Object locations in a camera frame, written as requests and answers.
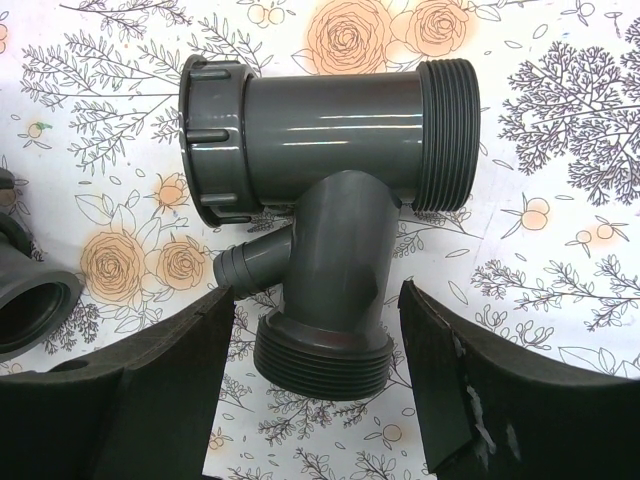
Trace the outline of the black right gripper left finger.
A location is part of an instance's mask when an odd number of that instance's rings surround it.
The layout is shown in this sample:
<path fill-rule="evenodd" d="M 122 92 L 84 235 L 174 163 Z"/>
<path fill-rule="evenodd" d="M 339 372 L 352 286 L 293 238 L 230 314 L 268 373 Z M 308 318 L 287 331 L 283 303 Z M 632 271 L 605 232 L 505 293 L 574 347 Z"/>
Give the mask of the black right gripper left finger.
<path fill-rule="evenodd" d="M 3 376 L 2 478 L 204 478 L 234 309 L 217 288 L 49 371 Z"/>

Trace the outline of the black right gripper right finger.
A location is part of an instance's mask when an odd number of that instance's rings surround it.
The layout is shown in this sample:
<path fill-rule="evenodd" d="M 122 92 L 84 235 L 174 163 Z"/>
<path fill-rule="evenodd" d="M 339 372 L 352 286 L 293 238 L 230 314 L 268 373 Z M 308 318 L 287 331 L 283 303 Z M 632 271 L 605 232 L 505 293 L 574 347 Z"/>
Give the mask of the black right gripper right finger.
<path fill-rule="evenodd" d="M 635 479 L 639 384 L 574 367 L 402 285 L 400 324 L 428 470 L 440 479 Z"/>

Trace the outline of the grey tee pipe fitting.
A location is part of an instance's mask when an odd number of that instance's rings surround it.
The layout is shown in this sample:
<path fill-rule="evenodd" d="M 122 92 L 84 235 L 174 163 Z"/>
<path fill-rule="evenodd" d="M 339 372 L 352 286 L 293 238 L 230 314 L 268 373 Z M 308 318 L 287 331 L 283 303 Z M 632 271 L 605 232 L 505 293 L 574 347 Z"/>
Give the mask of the grey tee pipe fitting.
<path fill-rule="evenodd" d="M 179 92 L 185 176 L 211 227 L 290 205 L 290 225 L 228 248 L 217 283 L 244 299 L 279 286 L 254 364 L 290 392 L 353 401 L 381 391 L 381 327 L 401 209 L 460 209 L 478 162 L 479 81 L 466 59 L 407 72 L 260 77 L 190 56 Z"/>

